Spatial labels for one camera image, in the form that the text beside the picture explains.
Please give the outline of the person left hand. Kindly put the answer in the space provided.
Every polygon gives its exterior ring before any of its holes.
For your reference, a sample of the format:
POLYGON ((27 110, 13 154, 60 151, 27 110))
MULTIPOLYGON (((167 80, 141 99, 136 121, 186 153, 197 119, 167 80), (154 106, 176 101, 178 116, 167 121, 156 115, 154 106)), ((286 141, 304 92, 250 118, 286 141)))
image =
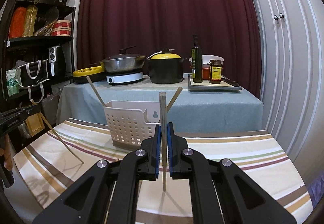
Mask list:
POLYGON ((13 168, 13 161, 11 156, 11 149, 10 149, 10 139, 9 135, 5 135, 4 137, 4 147, 1 147, 1 157, 4 157, 3 165, 8 171, 12 171, 13 168))

